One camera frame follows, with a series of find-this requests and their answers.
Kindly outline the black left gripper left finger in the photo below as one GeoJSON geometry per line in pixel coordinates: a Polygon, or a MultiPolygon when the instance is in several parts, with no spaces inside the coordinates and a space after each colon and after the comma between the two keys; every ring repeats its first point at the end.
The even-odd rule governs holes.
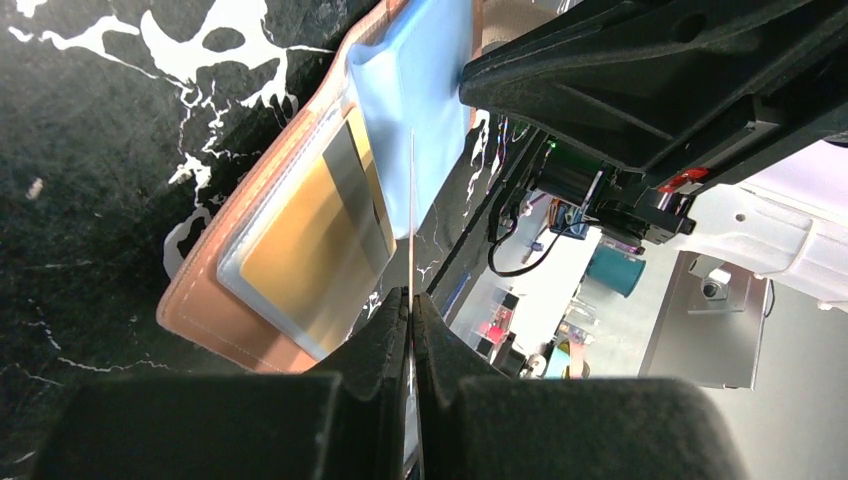
{"type": "Polygon", "coordinates": [[[409,294],[298,375],[108,379],[80,386],[35,479],[399,479],[409,294]]]}

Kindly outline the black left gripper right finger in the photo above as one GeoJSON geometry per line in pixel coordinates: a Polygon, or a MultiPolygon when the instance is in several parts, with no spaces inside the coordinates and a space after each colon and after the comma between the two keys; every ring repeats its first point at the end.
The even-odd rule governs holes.
{"type": "Polygon", "coordinates": [[[427,479],[743,479],[713,403],[671,379],[521,380],[427,295],[410,307],[427,479]]]}

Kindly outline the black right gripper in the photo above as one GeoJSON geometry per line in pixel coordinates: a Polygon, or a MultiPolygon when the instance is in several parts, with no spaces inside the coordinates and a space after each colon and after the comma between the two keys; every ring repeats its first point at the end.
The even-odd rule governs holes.
{"type": "Polygon", "coordinates": [[[795,158],[824,182],[814,147],[846,185],[846,47],[843,1],[585,1],[468,63],[459,94],[620,168],[553,148],[532,185],[580,211],[555,232],[662,244],[720,184],[795,158]]]}

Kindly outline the tan leather card holder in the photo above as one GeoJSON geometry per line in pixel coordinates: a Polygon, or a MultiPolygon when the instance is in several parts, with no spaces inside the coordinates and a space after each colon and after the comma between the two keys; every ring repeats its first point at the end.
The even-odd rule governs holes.
{"type": "Polygon", "coordinates": [[[463,66],[550,21],[526,1],[380,1],[212,218],[158,324],[258,372],[311,368],[350,335],[486,113],[463,66]]]}

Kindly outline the gold credit card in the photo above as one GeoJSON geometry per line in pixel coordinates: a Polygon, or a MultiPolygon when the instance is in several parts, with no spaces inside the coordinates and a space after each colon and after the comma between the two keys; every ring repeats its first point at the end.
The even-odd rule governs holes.
{"type": "Polygon", "coordinates": [[[333,113],[219,267],[233,293],[315,357],[342,344],[391,259],[361,111],[333,113]]]}

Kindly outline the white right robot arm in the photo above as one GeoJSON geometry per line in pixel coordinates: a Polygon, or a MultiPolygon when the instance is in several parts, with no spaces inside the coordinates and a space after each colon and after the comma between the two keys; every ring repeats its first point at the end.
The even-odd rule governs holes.
{"type": "Polygon", "coordinates": [[[461,101],[554,143],[520,185],[846,308],[845,2],[486,1],[481,40],[461,101]]]}

